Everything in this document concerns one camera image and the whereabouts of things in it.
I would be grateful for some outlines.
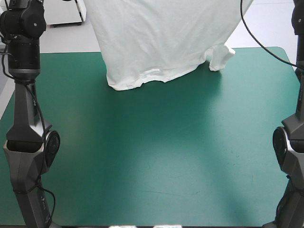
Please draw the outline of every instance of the green mat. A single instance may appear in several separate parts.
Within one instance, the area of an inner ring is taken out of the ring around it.
[[[205,63],[168,83],[117,92],[100,53],[43,54],[41,62],[38,99],[62,140],[43,176],[57,196],[56,223],[261,226],[274,219],[287,179],[272,133],[295,112],[299,87],[290,66],[260,48],[236,49],[220,72]],[[11,101],[1,144],[12,121]],[[0,224],[22,225],[3,152],[0,173]]]

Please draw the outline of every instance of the white floor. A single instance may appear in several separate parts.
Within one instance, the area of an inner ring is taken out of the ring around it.
[[[255,0],[245,17],[253,34],[265,46],[282,47],[291,62],[295,62],[297,49],[297,38],[291,26],[293,9],[293,0]],[[227,44],[232,48],[258,47],[242,23]],[[48,27],[41,38],[42,53],[98,51],[100,48],[89,18],[82,26]],[[0,118],[13,91],[14,84],[10,80],[3,90],[0,85]]]

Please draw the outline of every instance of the white t-shirt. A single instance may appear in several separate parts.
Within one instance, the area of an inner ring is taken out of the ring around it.
[[[234,55],[225,42],[240,22],[240,0],[87,0],[115,90],[167,82],[211,57],[220,70]],[[244,12],[252,0],[244,1]]]

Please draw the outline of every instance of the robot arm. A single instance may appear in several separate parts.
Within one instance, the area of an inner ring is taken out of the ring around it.
[[[45,30],[43,0],[11,0],[9,10],[0,17],[2,40],[10,53],[9,73],[16,83],[14,124],[7,133],[4,151],[28,228],[57,227],[52,222],[41,175],[49,170],[60,137],[43,120],[35,86],[40,73],[39,38]]]
[[[297,66],[304,68],[304,0],[294,0],[292,25],[298,35]],[[276,209],[276,218],[264,228],[302,228],[304,224],[304,71],[296,69],[300,81],[294,115],[283,120],[273,135],[280,168],[288,176],[285,193]]]

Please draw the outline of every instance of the wire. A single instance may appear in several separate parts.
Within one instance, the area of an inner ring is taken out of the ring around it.
[[[8,1],[5,0],[5,5],[6,5],[6,9],[9,10],[9,5],[8,5]]]
[[[28,87],[28,85],[30,85],[30,81],[22,81],[20,79],[17,79],[11,75],[9,75],[8,73],[6,73],[6,70],[5,70],[5,64],[4,64],[4,58],[5,56],[11,56],[14,58],[14,56],[11,54],[11,53],[7,53],[7,46],[5,46],[4,48],[4,52],[0,52],[0,55],[2,55],[2,60],[1,60],[1,64],[2,64],[2,71],[4,73],[4,75],[8,78],[11,78],[13,80],[15,80],[16,83],[19,83],[19,84],[23,84],[26,88],[26,90],[30,93],[31,97],[33,98],[34,102],[35,102],[35,105],[37,106],[37,109],[38,109],[38,113],[39,113],[39,116],[40,116],[40,119],[41,119],[41,122],[42,122],[42,128],[43,128],[43,161],[42,161],[42,165],[41,165],[41,168],[40,168],[40,171],[38,173],[38,176],[36,178],[36,185],[31,188],[28,192],[17,192],[18,194],[27,194],[31,191],[33,191],[36,187],[39,188],[40,190],[44,191],[44,192],[47,192],[49,193],[52,197],[53,197],[53,209],[52,209],[52,212],[51,212],[51,215],[50,215],[50,220],[52,220],[53,218],[53,214],[54,214],[54,211],[55,211],[55,207],[56,207],[56,197],[54,195],[54,193],[50,190],[47,190],[45,188],[43,188],[41,186],[41,175],[42,175],[42,172],[43,172],[43,167],[44,167],[44,161],[46,159],[46,142],[47,142],[47,139],[46,139],[46,126],[45,126],[45,121],[44,121],[44,118],[43,118],[43,114],[42,114],[42,111],[41,111],[41,108],[40,108],[40,105],[39,105],[39,102],[37,100],[37,97],[33,94],[33,92],[30,90],[30,88]]]
[[[258,39],[252,34],[252,32],[250,31],[247,23],[245,22],[245,19],[244,19],[244,13],[243,13],[243,0],[241,0],[241,18],[242,18],[242,21],[244,23],[244,26],[246,28],[246,30],[248,31],[248,33],[250,34],[250,36],[256,41],[256,43],[258,43],[258,45],[264,49],[266,52],[268,52],[269,54],[271,54],[274,58],[276,58],[277,60],[285,63],[285,64],[288,64],[288,65],[291,65],[293,67],[297,67],[301,70],[304,70],[304,68],[302,66],[299,66],[299,65],[296,65],[296,64],[293,64],[293,63],[290,63],[286,60],[283,60],[282,58],[280,58],[279,56],[277,56],[276,54],[274,54],[273,52],[271,52],[270,50],[268,50],[260,41],[258,41]]]

